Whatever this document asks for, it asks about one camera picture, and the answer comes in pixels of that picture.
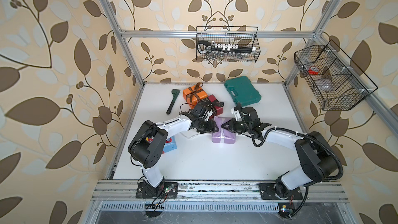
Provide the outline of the purple gift box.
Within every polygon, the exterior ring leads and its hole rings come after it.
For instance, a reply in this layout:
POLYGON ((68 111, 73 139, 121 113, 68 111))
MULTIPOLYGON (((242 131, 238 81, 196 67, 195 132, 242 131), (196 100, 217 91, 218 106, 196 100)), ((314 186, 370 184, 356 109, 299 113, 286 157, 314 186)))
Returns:
POLYGON ((212 133, 213 143, 234 144, 236 142, 236 134, 229 132, 221 127, 222 117, 214 117, 214 121, 219 131, 212 133))

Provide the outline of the white ribbon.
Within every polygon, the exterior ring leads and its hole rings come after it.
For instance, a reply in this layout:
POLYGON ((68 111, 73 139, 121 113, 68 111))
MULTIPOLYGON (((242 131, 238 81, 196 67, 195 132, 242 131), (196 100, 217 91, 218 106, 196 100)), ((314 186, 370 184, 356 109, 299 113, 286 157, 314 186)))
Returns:
POLYGON ((210 137, 212 136, 211 133, 191 133, 189 131, 186 132, 181 132, 180 133, 181 136, 183 136, 184 138, 188 139, 188 140, 192 140, 195 138, 204 138, 204 137, 210 137))

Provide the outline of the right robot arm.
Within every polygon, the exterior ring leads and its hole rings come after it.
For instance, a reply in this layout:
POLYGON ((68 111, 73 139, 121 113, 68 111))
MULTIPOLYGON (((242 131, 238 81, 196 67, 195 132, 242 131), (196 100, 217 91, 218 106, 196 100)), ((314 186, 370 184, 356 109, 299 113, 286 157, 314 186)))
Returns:
POLYGON ((232 113, 234 117, 221 125, 224 130, 250 138, 257 148, 274 143, 296 152, 300 164, 275 180, 274 189, 280 194, 343 177, 341 160, 319 132, 300 133, 272 126, 261 122, 253 107, 241 104, 232 113))

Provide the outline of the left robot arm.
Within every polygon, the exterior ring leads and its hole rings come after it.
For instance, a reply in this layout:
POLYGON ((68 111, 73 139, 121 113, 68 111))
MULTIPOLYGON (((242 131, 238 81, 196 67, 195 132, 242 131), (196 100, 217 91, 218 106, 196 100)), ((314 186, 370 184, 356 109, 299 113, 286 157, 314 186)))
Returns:
POLYGON ((141 168, 144 181, 153 188, 164 183, 157 163, 162 155, 166 140, 194 129, 198 134, 214 133, 219 129, 212 119, 215 110, 198 103, 193 109, 181 112, 178 117, 155 123, 145 121, 128 146, 130 161, 141 168))

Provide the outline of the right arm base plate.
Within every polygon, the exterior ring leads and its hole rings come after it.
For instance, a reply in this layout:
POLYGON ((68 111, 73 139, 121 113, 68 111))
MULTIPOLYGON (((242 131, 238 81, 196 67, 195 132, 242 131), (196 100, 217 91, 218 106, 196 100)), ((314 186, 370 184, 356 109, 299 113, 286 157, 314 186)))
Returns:
POLYGON ((289 190, 282 183, 259 183, 262 200, 303 200, 300 188, 289 190))

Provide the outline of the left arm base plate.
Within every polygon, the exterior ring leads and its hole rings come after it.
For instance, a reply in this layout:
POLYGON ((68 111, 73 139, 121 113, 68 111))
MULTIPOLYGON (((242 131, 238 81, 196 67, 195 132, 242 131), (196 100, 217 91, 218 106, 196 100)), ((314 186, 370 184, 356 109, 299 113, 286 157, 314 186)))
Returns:
POLYGON ((168 199, 176 199, 178 194, 177 182, 161 182, 156 188, 152 187, 146 181, 138 183, 136 198, 137 199, 155 199, 161 195, 167 195, 168 199))

